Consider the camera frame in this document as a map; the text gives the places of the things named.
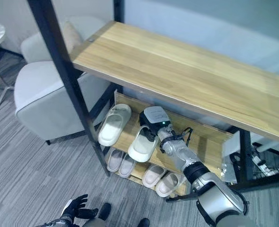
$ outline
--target shelf board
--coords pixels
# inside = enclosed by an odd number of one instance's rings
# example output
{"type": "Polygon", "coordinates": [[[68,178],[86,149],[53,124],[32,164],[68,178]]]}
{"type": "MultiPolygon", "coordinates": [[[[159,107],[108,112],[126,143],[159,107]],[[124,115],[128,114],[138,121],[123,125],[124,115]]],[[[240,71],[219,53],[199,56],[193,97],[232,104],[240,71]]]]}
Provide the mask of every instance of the shelf board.
{"type": "MultiPolygon", "coordinates": [[[[127,178],[128,180],[131,180],[135,183],[138,183],[140,185],[143,185],[142,183],[142,178],[143,178],[143,175],[145,173],[145,171],[147,170],[147,168],[149,167],[149,164],[148,163],[140,163],[138,162],[131,175],[127,178]]],[[[178,195],[186,195],[187,194],[187,186],[189,184],[187,182],[183,183],[174,193],[175,194],[178,194],[178,195]]]]}
{"type": "Polygon", "coordinates": [[[118,22],[70,58],[94,76],[279,141],[279,75],[118,22]]]}
{"type": "MultiPolygon", "coordinates": [[[[130,144],[134,141],[135,135],[140,128],[138,113],[143,111],[147,106],[149,106],[149,104],[127,97],[120,93],[117,93],[115,98],[117,104],[125,103],[132,109],[130,120],[126,124],[118,141],[113,145],[113,147],[127,153],[130,144]]],[[[186,127],[194,128],[189,147],[197,153],[198,157],[210,171],[220,177],[222,143],[230,138],[231,134],[222,132],[212,127],[206,127],[203,124],[197,123],[167,110],[166,113],[169,115],[177,133],[182,132],[186,127]]],[[[162,166],[172,172],[181,173],[181,171],[175,168],[172,160],[166,154],[161,153],[159,145],[153,152],[148,162],[162,166]]]]}

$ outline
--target white wall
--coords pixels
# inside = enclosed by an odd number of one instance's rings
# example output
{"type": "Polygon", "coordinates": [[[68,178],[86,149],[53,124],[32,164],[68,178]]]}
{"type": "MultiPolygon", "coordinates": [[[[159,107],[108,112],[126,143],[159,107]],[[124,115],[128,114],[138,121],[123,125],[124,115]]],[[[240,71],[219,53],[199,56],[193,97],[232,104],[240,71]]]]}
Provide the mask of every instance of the white wall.
{"type": "MultiPolygon", "coordinates": [[[[69,16],[92,15],[105,21],[113,19],[112,0],[53,0],[58,20],[69,16]]],[[[0,23],[6,28],[2,47],[21,52],[24,39],[38,31],[27,0],[0,0],[0,23]]]]}
{"type": "MultiPolygon", "coordinates": [[[[279,74],[279,0],[127,0],[125,8],[127,24],[279,74]]],[[[203,123],[229,127],[130,89],[124,91],[203,123]]]]}

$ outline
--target wooden tabletop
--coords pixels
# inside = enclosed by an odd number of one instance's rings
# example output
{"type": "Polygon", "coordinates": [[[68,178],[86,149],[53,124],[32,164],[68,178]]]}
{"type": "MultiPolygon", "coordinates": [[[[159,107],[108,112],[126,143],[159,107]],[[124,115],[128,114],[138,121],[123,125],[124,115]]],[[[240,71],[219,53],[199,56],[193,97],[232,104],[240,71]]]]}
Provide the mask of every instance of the wooden tabletop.
{"type": "Polygon", "coordinates": [[[117,22],[70,57],[79,70],[279,141],[279,75],[117,22]]]}

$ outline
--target black shoe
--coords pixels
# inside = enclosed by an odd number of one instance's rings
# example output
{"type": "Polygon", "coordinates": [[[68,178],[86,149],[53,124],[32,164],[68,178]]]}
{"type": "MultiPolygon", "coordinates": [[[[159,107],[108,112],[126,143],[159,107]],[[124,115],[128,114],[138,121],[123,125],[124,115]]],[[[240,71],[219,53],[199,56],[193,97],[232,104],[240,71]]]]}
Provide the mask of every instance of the black shoe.
{"type": "Polygon", "coordinates": [[[110,203],[104,203],[101,210],[100,210],[100,215],[98,216],[98,218],[106,221],[107,217],[110,214],[110,211],[111,211],[110,203]]]}
{"type": "Polygon", "coordinates": [[[148,218],[143,218],[138,224],[138,227],[149,227],[149,226],[150,226],[150,221],[148,218]]]}

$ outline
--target white slipper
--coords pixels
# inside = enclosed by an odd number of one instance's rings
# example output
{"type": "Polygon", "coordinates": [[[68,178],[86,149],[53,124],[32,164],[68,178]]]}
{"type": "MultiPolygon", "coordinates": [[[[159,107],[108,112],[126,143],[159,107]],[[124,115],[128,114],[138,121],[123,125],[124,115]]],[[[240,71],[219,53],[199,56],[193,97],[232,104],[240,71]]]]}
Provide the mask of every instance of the white slipper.
{"type": "Polygon", "coordinates": [[[155,191],[160,197],[167,197],[173,193],[182,183],[184,183],[186,177],[169,172],[163,179],[158,182],[155,191]]]}
{"type": "Polygon", "coordinates": [[[131,117],[131,108],[126,104],[117,104],[111,108],[98,135],[98,142],[106,147],[115,144],[126,123],[131,117]]]}
{"type": "Polygon", "coordinates": [[[128,176],[130,176],[135,165],[136,165],[136,161],[133,160],[129,155],[125,155],[119,169],[119,175],[123,178],[127,178],[128,176]]]}
{"type": "Polygon", "coordinates": [[[147,188],[152,188],[158,183],[162,176],[166,173],[166,169],[157,165],[151,165],[145,171],[142,178],[143,185],[147,188]]]}
{"type": "Polygon", "coordinates": [[[143,131],[145,128],[149,129],[149,127],[146,125],[141,126],[134,141],[128,148],[128,154],[130,157],[138,162],[147,162],[158,143],[157,136],[153,142],[150,142],[147,139],[143,131]]]}
{"type": "Polygon", "coordinates": [[[109,154],[107,169],[110,172],[116,172],[120,168],[125,153],[118,149],[113,149],[109,152],[110,154],[109,154]]]}

